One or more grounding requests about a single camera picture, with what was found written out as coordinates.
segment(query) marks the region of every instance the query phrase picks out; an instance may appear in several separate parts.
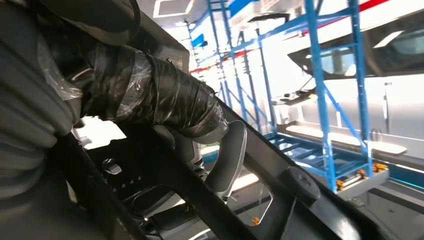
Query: red stripe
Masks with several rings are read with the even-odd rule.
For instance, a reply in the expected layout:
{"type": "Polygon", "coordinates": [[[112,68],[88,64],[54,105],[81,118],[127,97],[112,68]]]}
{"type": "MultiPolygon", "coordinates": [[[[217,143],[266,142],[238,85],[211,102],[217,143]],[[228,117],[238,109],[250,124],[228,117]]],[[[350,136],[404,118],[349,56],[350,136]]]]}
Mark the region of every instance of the red stripe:
{"type": "MultiPolygon", "coordinates": [[[[365,10],[367,10],[367,9],[373,8],[373,7],[375,7],[375,6],[378,6],[378,5],[380,5],[380,4],[382,4],[382,3],[385,3],[385,2],[388,2],[388,1],[389,1],[389,0],[369,0],[369,1],[364,2],[364,3],[362,3],[362,4],[360,4],[360,5],[359,5],[359,12],[362,12],[362,11],[365,11],[365,10]]],[[[325,26],[328,26],[328,25],[330,25],[330,24],[333,24],[333,23],[335,23],[335,22],[338,22],[338,21],[340,21],[340,20],[343,20],[343,19],[345,19],[345,18],[347,18],[347,16],[342,17],[342,18],[339,18],[339,19],[334,20],[334,21],[331,21],[331,22],[327,22],[326,24],[322,24],[322,25],[318,26],[318,29],[323,28],[323,27],[325,27],[325,26]]],[[[302,34],[303,34],[303,35],[308,34],[308,33],[309,33],[309,30],[307,30],[307,29],[302,31],[302,34]]],[[[288,38],[286,38],[285,40],[287,40],[287,39],[292,39],[292,38],[295,38],[295,37],[297,37],[297,35],[294,35],[294,36],[288,37],[288,38]]]]}
{"type": "Polygon", "coordinates": [[[369,0],[359,5],[359,11],[365,11],[367,9],[373,8],[382,3],[388,2],[389,0],[369,0]]]}

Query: ceiling light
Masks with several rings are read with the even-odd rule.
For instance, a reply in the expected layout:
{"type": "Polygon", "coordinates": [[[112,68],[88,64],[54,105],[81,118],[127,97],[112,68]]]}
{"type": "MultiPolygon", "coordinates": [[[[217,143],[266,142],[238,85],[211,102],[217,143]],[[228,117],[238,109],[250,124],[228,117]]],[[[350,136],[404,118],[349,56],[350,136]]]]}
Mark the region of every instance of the ceiling light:
{"type": "Polygon", "coordinates": [[[374,48],[382,48],[384,46],[386,46],[387,44],[389,44],[393,39],[395,39],[397,36],[399,36],[401,33],[403,33],[404,31],[395,31],[390,33],[388,36],[386,36],[385,38],[383,38],[383,40],[381,40],[377,45],[374,46],[374,48]]]}
{"type": "Polygon", "coordinates": [[[176,16],[181,16],[181,15],[186,15],[186,14],[188,14],[192,10],[193,4],[195,2],[195,0],[190,0],[190,2],[188,2],[187,8],[185,9],[185,12],[170,13],[170,14],[160,15],[159,14],[159,9],[161,8],[161,3],[162,2],[169,2],[169,1],[175,1],[175,0],[156,0],[154,2],[154,8],[153,8],[153,18],[154,19],[167,18],[167,17],[176,17],[176,16]]]}

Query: blue metal frame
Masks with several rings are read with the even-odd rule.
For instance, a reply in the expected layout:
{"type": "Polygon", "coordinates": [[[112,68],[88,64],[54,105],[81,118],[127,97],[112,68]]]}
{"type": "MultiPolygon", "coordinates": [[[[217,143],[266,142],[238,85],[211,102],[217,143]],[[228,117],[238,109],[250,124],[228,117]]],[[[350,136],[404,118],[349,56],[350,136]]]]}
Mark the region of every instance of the blue metal frame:
{"type": "Polygon", "coordinates": [[[305,9],[307,16],[307,23],[309,28],[310,38],[310,53],[313,68],[313,77],[316,83],[316,95],[318,96],[318,112],[321,122],[322,136],[322,155],[325,158],[325,176],[327,179],[328,188],[335,192],[336,186],[336,170],[333,159],[333,150],[331,147],[330,122],[329,113],[327,109],[326,93],[327,89],[324,83],[323,67],[321,65],[321,47],[318,40],[318,25],[317,15],[315,12],[314,1],[305,0],[305,9]]]}
{"type": "MultiPolygon", "coordinates": [[[[241,43],[245,42],[245,33],[243,31],[240,32],[239,35],[239,40],[241,43]]],[[[248,61],[248,51],[246,51],[246,48],[243,49],[243,61],[244,61],[244,67],[246,68],[246,74],[249,78],[249,86],[250,86],[250,92],[251,92],[251,98],[249,99],[253,105],[254,105],[254,115],[255,115],[255,122],[257,125],[257,130],[258,132],[261,134],[262,133],[262,129],[261,129],[261,119],[259,118],[259,111],[258,111],[258,107],[256,107],[258,105],[257,101],[256,101],[256,93],[255,93],[255,85],[253,83],[253,78],[251,75],[251,69],[249,66],[249,61],[248,61]]]]}
{"type": "Polygon", "coordinates": [[[356,82],[358,91],[358,105],[359,105],[359,118],[360,118],[360,130],[362,135],[362,141],[365,143],[365,150],[363,151],[366,161],[368,162],[368,176],[373,175],[373,159],[371,158],[371,149],[368,148],[368,142],[370,141],[370,123],[368,116],[368,101],[367,92],[365,90],[365,56],[364,56],[364,45],[362,42],[362,34],[360,29],[359,20],[359,2],[358,0],[348,0],[349,8],[352,11],[352,33],[353,41],[356,43],[354,47],[354,56],[356,63],[356,82]]]}
{"type": "Polygon", "coordinates": [[[359,3],[358,0],[347,0],[348,8],[340,10],[335,13],[319,15],[321,7],[324,0],[319,0],[317,7],[315,8],[314,0],[304,0],[306,13],[290,20],[273,30],[270,30],[264,34],[260,34],[259,29],[256,29],[257,37],[245,41],[243,32],[240,33],[239,39],[241,39],[240,44],[237,42],[236,46],[233,46],[232,36],[230,31],[229,20],[227,16],[228,8],[224,5],[224,0],[214,1],[206,0],[208,4],[208,13],[204,14],[201,20],[198,21],[197,26],[204,21],[208,16],[211,17],[212,29],[214,33],[214,38],[216,41],[216,53],[199,61],[201,64],[207,59],[214,58],[216,55],[219,55],[219,66],[224,74],[223,85],[221,84],[220,92],[225,93],[226,98],[228,99],[228,105],[232,108],[231,96],[233,96],[241,106],[241,115],[244,120],[247,120],[248,117],[251,117],[255,120],[260,130],[260,117],[264,117],[268,120],[268,117],[263,111],[258,107],[257,96],[254,90],[254,82],[250,73],[250,66],[247,58],[246,48],[250,45],[258,46],[260,52],[260,57],[262,61],[263,68],[263,77],[266,87],[266,94],[268,98],[269,112],[271,115],[270,125],[272,126],[273,133],[268,137],[270,141],[278,148],[281,149],[283,153],[289,154],[290,157],[308,171],[316,173],[324,177],[327,181],[328,187],[333,191],[337,191],[336,180],[342,179],[345,176],[348,176],[352,173],[357,172],[358,170],[366,170],[368,177],[373,175],[373,161],[371,158],[371,150],[368,147],[370,140],[369,132],[369,121],[368,121],[368,105],[367,105],[367,95],[365,91],[365,60],[363,53],[363,43],[360,32],[360,22],[359,22],[359,3]],[[229,88],[228,82],[225,78],[225,73],[223,69],[223,60],[224,55],[220,53],[220,47],[218,44],[217,29],[215,25],[215,19],[213,12],[216,12],[218,9],[212,9],[212,4],[219,4],[220,10],[222,12],[222,17],[224,21],[225,34],[227,36],[229,46],[229,54],[231,57],[232,65],[234,67],[235,81],[237,85],[236,96],[229,88]],[[321,49],[318,39],[318,27],[326,25],[337,20],[351,17],[351,27],[353,32],[352,43],[348,43],[341,46],[335,46],[327,49],[321,49]],[[316,142],[311,142],[302,138],[292,137],[286,134],[277,133],[276,128],[276,116],[274,112],[274,107],[272,105],[271,99],[271,86],[268,79],[267,68],[265,66],[265,58],[263,54],[263,45],[262,41],[268,37],[271,37],[276,34],[288,35],[288,37],[293,37],[299,31],[304,33],[309,33],[309,38],[311,42],[310,52],[311,52],[311,62],[313,68],[313,76],[316,82],[316,95],[318,96],[317,105],[319,111],[319,118],[321,123],[321,130],[323,132],[322,145],[316,142]],[[321,53],[333,51],[340,48],[350,48],[353,50],[355,56],[356,64],[356,80],[357,80],[357,90],[358,90],[358,107],[360,113],[360,125],[361,125],[361,137],[356,132],[355,128],[349,121],[347,115],[344,113],[341,106],[334,99],[333,95],[330,93],[329,89],[326,87],[324,82],[324,73],[322,70],[321,63],[321,53]],[[249,79],[250,94],[245,91],[240,83],[239,73],[236,68],[235,55],[237,52],[244,52],[244,66],[246,68],[246,74],[249,79]],[[254,105],[254,115],[253,116],[247,109],[245,105],[245,95],[249,101],[254,105]],[[340,112],[343,122],[347,125],[348,129],[354,137],[359,141],[360,150],[362,153],[350,152],[346,150],[333,148],[331,145],[331,139],[329,137],[330,133],[330,123],[328,118],[328,106],[326,101],[326,96],[329,97],[331,103],[334,105],[336,110],[340,112]]]}

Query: blue panel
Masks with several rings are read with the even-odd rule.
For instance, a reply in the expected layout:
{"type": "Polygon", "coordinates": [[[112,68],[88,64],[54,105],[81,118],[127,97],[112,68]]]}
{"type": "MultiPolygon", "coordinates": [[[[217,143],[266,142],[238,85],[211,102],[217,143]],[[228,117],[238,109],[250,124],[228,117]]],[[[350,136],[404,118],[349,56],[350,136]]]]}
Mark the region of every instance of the blue panel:
{"type": "Polygon", "coordinates": [[[191,45],[193,46],[193,48],[199,47],[203,44],[204,41],[205,41],[205,35],[203,35],[202,33],[191,42],[191,45]]]}
{"type": "Polygon", "coordinates": [[[413,187],[424,188],[424,174],[418,171],[406,169],[396,165],[388,165],[390,171],[390,178],[403,182],[404,184],[413,187]]]}
{"type": "Polygon", "coordinates": [[[259,2],[259,0],[234,0],[229,6],[230,16],[233,17],[238,12],[240,12],[244,7],[246,7],[249,3],[259,2]]]}

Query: plastic wrap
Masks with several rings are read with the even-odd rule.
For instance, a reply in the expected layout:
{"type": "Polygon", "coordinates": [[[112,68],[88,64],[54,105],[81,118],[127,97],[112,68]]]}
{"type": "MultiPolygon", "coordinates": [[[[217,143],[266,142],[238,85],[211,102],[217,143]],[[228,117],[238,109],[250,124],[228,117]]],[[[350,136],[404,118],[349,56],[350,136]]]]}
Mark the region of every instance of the plastic wrap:
{"type": "Polygon", "coordinates": [[[171,62],[128,46],[103,44],[91,60],[95,81],[85,109],[89,115],[119,123],[166,125],[195,139],[219,129],[208,142],[225,134],[227,122],[213,89],[171,62]]]}
{"type": "Polygon", "coordinates": [[[54,89],[57,95],[59,95],[63,101],[81,98],[83,92],[64,79],[53,59],[45,39],[41,35],[38,38],[37,52],[38,64],[42,70],[45,81],[54,89]]]}

